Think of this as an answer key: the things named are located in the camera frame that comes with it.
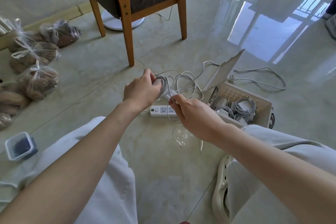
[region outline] hand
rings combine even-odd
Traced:
[[[178,94],[169,100],[183,126],[204,141],[211,141],[225,122],[205,103]]]
[[[143,76],[135,78],[131,83],[126,84],[124,89],[124,102],[131,101],[142,111],[149,107],[158,98],[162,84],[155,82],[155,76],[152,71],[146,68]]]

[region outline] clear plastic bag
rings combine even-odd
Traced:
[[[18,112],[30,101],[17,83],[0,83],[0,130],[10,126]]]
[[[71,26],[66,20],[58,20],[54,24],[44,23],[40,26],[40,32],[47,42],[60,48],[76,42],[81,35],[80,29]]]
[[[20,43],[21,48],[12,54],[9,66],[15,73],[20,74],[28,67],[35,65],[38,60],[42,65],[48,65],[54,59],[58,59],[60,49],[51,43],[35,42],[32,46],[27,43]]]
[[[21,20],[15,19],[13,23],[9,19],[4,19],[5,23],[12,28],[13,40],[8,45],[11,53],[18,52],[22,45],[33,45],[35,42],[46,42],[39,31],[23,31]]]
[[[19,75],[17,82],[22,92],[32,100],[42,100],[58,87],[58,73],[51,67],[36,64]]]

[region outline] tiled floor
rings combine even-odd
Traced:
[[[122,33],[107,30],[107,36],[100,38],[92,13],[76,18],[72,23],[81,28],[81,39],[63,48],[62,57],[52,64],[60,74],[59,88],[24,110],[11,127],[0,132],[0,141],[27,131],[42,151],[92,118],[108,115],[121,101],[124,85],[140,76],[145,67],[156,73],[177,69],[198,74],[203,61],[222,63],[245,48],[247,54],[236,69],[269,66],[287,82],[285,91],[235,83],[272,101],[274,129],[336,149],[336,41],[320,19],[330,1],[187,0],[188,38],[180,40],[176,6],[168,22],[157,14],[148,16],[133,30],[133,68],[128,67]],[[167,17],[169,11],[160,13]],[[5,82],[15,78],[8,59],[9,52],[1,51],[0,78]],[[214,69],[207,67],[198,79],[201,87]],[[281,86],[267,72],[237,77]],[[187,219],[192,224],[215,223],[211,197],[223,151],[205,143],[200,153],[196,139],[180,148],[172,137],[178,124],[143,112],[120,142],[136,177],[139,223]],[[0,154],[0,175],[15,179],[17,164],[5,159],[5,154]]]

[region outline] white slipper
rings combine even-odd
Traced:
[[[212,210],[219,222],[223,222],[230,217],[229,210],[224,204],[228,194],[228,165],[233,161],[233,157],[225,155],[221,158],[217,173],[217,184],[212,196]]]

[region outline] wooden chair frame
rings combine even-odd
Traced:
[[[178,6],[178,14],[180,19],[181,35],[182,39],[187,38],[187,6],[186,0],[167,0],[154,6],[148,7],[134,14],[131,14],[130,0],[118,0],[121,10],[121,23],[124,32],[125,45],[128,57],[128,63],[132,67],[134,66],[134,51],[133,51],[133,36],[132,36],[132,22],[139,20],[145,16],[151,15],[157,11],[170,7],[174,4]],[[90,4],[97,21],[97,25],[101,34],[104,37],[105,29],[102,21],[102,16],[99,11],[98,2],[96,0],[90,0]]]

